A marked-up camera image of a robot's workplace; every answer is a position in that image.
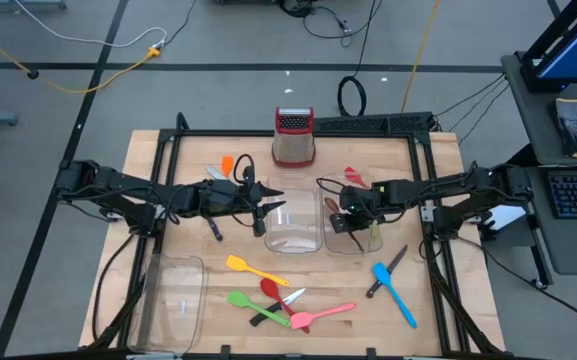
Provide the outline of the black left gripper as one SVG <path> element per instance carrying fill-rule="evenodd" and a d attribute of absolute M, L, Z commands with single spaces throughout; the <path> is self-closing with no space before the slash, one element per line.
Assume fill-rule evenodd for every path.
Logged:
<path fill-rule="evenodd" d="M 208 216 L 250 214 L 252 217 L 250 227 L 255 237 L 261 237 L 266 233 L 265 216 L 285 204 L 285 201 L 277 201 L 261 205 L 264 197 L 278 197 L 284 192 L 268 188 L 259 181 L 255 182 L 253 166 L 244 168 L 242 178 L 238 182 L 214 179 L 209 180 L 206 185 L 203 207 Z"/>

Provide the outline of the all-black knife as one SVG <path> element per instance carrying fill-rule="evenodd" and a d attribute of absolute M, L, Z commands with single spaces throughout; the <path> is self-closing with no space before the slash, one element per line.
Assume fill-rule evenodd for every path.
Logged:
<path fill-rule="evenodd" d="M 407 252 L 408 246 L 404 245 L 399 253 L 394 257 L 394 259 L 389 263 L 389 265 L 386 267 L 387 272 L 389 274 L 392 274 L 393 270 L 395 269 L 395 267 L 399 264 L 399 262 L 403 259 L 403 257 L 405 256 L 406 252 Z M 366 292 L 366 297 L 367 298 L 373 298 L 374 294 L 379 290 L 379 288 L 383 285 L 383 283 L 379 280 L 376 280 L 372 286 L 368 289 L 368 291 Z"/>

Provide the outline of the black aluminium table frame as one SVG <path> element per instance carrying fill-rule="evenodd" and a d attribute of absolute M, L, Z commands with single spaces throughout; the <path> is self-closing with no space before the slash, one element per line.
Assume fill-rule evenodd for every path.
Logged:
<path fill-rule="evenodd" d="M 132 133 L 124 170 L 129 175 L 149 177 L 154 164 L 159 130 L 135 130 Z M 212 163 L 222 155 L 250 154 L 256 173 L 263 176 L 275 167 L 270 148 L 271 130 L 198 130 L 182 134 L 176 163 L 175 182 L 196 182 L 207 173 L 204 163 Z M 413 169 L 407 138 L 386 137 L 384 131 L 333 133 L 316 135 L 315 164 L 301 170 L 306 173 L 328 174 L 337 168 L 354 166 L 368 171 L 375 178 L 412 179 Z M 207 292 L 199 335 L 184 360 L 196 356 L 218 357 L 222 345 L 230 346 L 231 359 L 301 360 L 316 358 L 330 360 L 337 356 L 367 359 L 367 348 L 375 348 L 380 358 L 393 356 L 441 356 L 440 340 L 457 352 L 459 341 L 454 314 L 442 299 L 446 333 L 439 334 L 428 265 L 417 252 L 422 241 L 419 211 L 410 210 L 404 217 L 381 227 L 384 245 L 372 255 L 329 255 L 324 250 L 310 255 L 275 255 L 255 238 L 249 228 L 242 227 L 228 217 L 216 220 L 224 233 L 224 241 L 215 240 L 208 223 L 199 218 L 181 220 L 180 225 L 166 225 L 163 253 L 171 257 L 197 256 L 207 269 Z M 136 246 L 135 239 L 113 261 L 104 277 L 100 305 L 99 326 L 110 323 L 127 297 Z M 369 269 L 378 261 L 390 261 L 396 251 L 408 244 L 408 252 L 394 270 L 394 286 L 415 317 L 418 328 L 412 329 L 404 320 L 387 289 L 383 287 L 373 299 L 365 292 L 374 282 Z M 452 260 L 462 305 L 479 329 L 497 348 L 505 351 L 498 313 L 489 280 L 484 253 L 460 239 L 451 241 Z M 291 285 L 306 291 L 295 303 L 298 309 L 319 311 L 337 304 L 357 301 L 354 311 L 323 317 L 311 327 L 311 334 L 283 328 L 269 320 L 258 327 L 248 323 L 253 316 L 250 309 L 239 309 L 226 301 L 231 290 L 241 290 L 251 300 L 273 303 L 259 290 L 260 277 L 247 272 L 232 271 L 226 266 L 228 254 L 246 259 L 251 266 L 283 276 Z"/>

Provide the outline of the yellow spatula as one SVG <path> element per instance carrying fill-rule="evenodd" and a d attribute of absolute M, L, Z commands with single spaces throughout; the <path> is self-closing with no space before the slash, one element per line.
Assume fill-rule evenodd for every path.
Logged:
<path fill-rule="evenodd" d="M 250 272 L 262 278 L 271 280 L 272 282 L 281 285 L 281 286 L 289 286 L 290 282 L 284 278 L 279 276 L 264 272 L 262 270 L 256 269 L 248 265 L 248 263 L 241 257 L 236 255 L 229 255 L 226 260 L 226 265 L 228 268 L 240 271 L 240 272 Z"/>

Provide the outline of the red metal box grater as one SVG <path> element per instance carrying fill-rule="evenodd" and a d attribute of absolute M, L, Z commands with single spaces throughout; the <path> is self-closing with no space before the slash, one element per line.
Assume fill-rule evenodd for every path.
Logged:
<path fill-rule="evenodd" d="M 314 162 L 316 147 L 312 107 L 276 108 L 271 154 L 274 163 L 280 167 L 300 168 Z"/>

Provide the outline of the gray black work glove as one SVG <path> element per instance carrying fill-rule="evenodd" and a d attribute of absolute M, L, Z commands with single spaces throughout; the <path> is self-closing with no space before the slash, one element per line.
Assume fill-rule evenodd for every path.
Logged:
<path fill-rule="evenodd" d="M 553 110 L 564 154 L 577 158 L 577 98 L 556 98 Z"/>

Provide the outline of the red spoon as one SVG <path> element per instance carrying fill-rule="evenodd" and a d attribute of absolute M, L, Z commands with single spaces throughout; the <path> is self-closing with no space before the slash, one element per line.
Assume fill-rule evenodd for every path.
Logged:
<path fill-rule="evenodd" d="M 295 311 L 290 307 L 290 304 L 297 300 L 305 292 L 305 288 L 302 288 L 293 292 L 286 298 L 281 298 L 278 285 L 267 278 L 263 278 L 260 281 L 260 288 L 267 297 L 270 297 L 276 301 L 275 304 L 266 308 L 266 311 L 275 313 L 279 310 L 284 310 L 289 316 L 295 314 Z"/>

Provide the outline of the green spatula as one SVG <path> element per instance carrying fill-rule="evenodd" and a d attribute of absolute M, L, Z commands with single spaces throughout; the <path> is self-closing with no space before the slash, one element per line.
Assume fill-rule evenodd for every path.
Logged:
<path fill-rule="evenodd" d="M 241 291 L 231 291 L 228 296 L 227 296 L 227 301 L 239 308 L 250 308 L 252 310 L 255 310 L 258 313 L 263 313 L 267 316 L 267 319 L 270 319 L 274 322 L 276 322 L 277 324 L 280 324 L 284 327 L 290 327 L 291 323 L 290 320 L 286 317 L 277 315 L 276 313 L 270 313 L 266 311 L 266 308 L 269 307 L 267 306 L 266 308 L 263 308 L 257 304 L 255 304 L 254 302 L 252 302 L 249 297 L 244 294 Z"/>

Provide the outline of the black desk leg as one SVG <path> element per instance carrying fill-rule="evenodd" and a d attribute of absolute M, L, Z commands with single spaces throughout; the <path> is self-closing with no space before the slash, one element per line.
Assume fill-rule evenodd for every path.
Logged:
<path fill-rule="evenodd" d="M 536 167 L 540 165 L 531 144 L 527 144 L 517 151 L 506 161 L 506 163 L 520 167 Z"/>

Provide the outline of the blue spatula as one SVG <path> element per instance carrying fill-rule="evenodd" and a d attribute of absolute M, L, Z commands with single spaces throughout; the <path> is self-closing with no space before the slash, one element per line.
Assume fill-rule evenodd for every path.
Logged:
<path fill-rule="evenodd" d="M 391 274 L 387 271 L 386 266 L 382 262 L 378 262 L 373 266 L 373 273 L 376 279 L 385 285 L 388 290 L 390 291 L 395 303 L 399 307 L 400 311 L 402 312 L 404 318 L 408 322 L 408 324 L 413 328 L 417 328 L 417 322 L 413 317 L 412 313 L 409 311 L 399 294 L 394 289 L 391 283 Z"/>

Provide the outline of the brown wooden spoon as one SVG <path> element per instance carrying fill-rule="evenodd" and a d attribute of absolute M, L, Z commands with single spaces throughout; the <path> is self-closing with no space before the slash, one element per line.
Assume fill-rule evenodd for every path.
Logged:
<path fill-rule="evenodd" d="M 340 210 L 337 202 L 335 200 L 333 200 L 332 198 L 325 197 L 324 203 L 334 214 L 340 214 L 341 213 L 341 210 Z M 353 240 L 353 242 L 355 243 L 355 245 L 358 247 L 359 251 L 361 253 L 364 253 L 363 246 L 359 243 L 359 241 L 354 236 L 354 234 L 352 232 L 348 232 L 348 234 L 349 234 L 350 238 Z"/>

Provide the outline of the light green spoon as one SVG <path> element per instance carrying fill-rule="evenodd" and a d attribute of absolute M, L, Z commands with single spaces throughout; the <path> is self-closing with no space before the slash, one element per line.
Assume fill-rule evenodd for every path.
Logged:
<path fill-rule="evenodd" d="M 379 229 L 379 224 L 374 220 L 369 226 L 370 230 L 370 240 L 369 240 L 369 251 L 374 252 L 382 247 L 382 237 Z"/>

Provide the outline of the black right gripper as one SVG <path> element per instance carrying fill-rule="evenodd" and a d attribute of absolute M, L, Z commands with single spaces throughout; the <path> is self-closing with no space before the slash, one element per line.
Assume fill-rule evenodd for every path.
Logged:
<path fill-rule="evenodd" d="M 339 213 L 332 217 L 336 233 L 366 230 L 374 222 L 378 225 L 387 222 L 384 213 L 386 182 L 373 182 L 370 189 L 364 189 L 334 181 L 327 192 L 337 197 Z"/>

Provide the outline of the clear plastic bin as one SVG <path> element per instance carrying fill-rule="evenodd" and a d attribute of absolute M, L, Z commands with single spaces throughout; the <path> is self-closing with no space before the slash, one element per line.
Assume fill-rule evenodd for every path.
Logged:
<path fill-rule="evenodd" d="M 266 247 L 281 254 L 308 254 L 323 245 L 319 194 L 312 177 L 303 174 L 271 175 L 267 187 L 283 192 L 270 202 L 284 201 L 266 217 Z"/>
<path fill-rule="evenodd" d="M 128 347 L 141 353 L 189 351 L 200 334 L 206 280 L 199 257 L 152 256 L 132 315 Z"/>
<path fill-rule="evenodd" d="M 323 187 L 320 188 L 320 207 L 321 207 L 321 234 L 324 240 L 324 244 L 327 249 L 336 254 L 343 254 L 343 255 L 363 255 L 367 253 L 371 253 L 369 251 L 369 240 L 370 240 L 370 230 L 369 228 L 366 230 L 354 231 L 352 232 L 354 236 L 357 238 L 359 243 L 364 248 L 364 253 L 361 253 L 358 247 L 355 245 L 353 240 L 350 238 L 348 232 L 336 233 L 332 227 L 332 217 L 334 214 L 324 203 L 324 198 L 329 197 L 332 198 L 337 202 L 337 197 L 335 195 L 329 194 L 327 192 L 328 189 L 332 188 L 334 181 L 341 182 L 345 185 L 351 185 L 355 187 L 360 187 L 354 183 L 349 182 L 345 176 L 344 171 L 342 173 L 325 175 L 326 179 L 330 179 L 330 182 L 325 181 L 323 183 Z"/>

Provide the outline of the white paper sheet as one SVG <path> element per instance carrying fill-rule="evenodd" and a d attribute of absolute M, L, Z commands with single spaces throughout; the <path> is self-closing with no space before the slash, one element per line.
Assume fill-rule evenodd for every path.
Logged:
<path fill-rule="evenodd" d="M 489 212 L 491 216 L 484 222 L 484 225 L 495 231 L 501 230 L 526 215 L 526 211 L 521 206 L 499 205 L 490 209 Z"/>

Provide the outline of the pink spatula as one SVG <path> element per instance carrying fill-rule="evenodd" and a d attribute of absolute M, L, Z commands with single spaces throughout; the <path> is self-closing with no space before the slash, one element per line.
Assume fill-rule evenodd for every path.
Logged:
<path fill-rule="evenodd" d="M 298 312 L 298 313 L 293 314 L 290 317 L 291 328 L 293 330 L 296 330 L 296 329 L 308 327 L 312 324 L 312 322 L 315 319 L 329 316 L 329 315 L 335 315 L 335 314 L 342 313 L 342 312 L 351 311 L 351 310 L 355 309 L 356 307 L 357 307 L 356 302 L 350 302 L 350 303 L 345 303 L 345 304 L 339 305 L 337 307 L 330 308 L 330 309 L 327 309 L 327 310 L 324 310 L 321 312 L 317 312 L 317 313 Z"/>

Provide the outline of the red spatula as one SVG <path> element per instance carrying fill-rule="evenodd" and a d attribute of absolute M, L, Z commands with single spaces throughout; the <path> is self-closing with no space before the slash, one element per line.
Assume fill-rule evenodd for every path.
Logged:
<path fill-rule="evenodd" d="M 345 178 L 356 185 L 359 185 L 363 189 L 369 189 L 369 186 L 363 181 L 362 176 L 351 166 L 344 169 Z"/>

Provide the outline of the gray desk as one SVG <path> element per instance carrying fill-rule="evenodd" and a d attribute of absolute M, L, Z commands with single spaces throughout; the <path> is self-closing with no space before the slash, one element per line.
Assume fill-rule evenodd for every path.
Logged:
<path fill-rule="evenodd" d="M 569 85 L 561 93 L 531 93 L 521 76 L 521 63 L 516 55 L 502 56 L 501 64 L 537 162 L 543 166 L 577 166 L 577 158 L 564 154 L 554 118 L 548 111 L 548 106 L 560 96 L 577 98 L 577 84 Z"/>

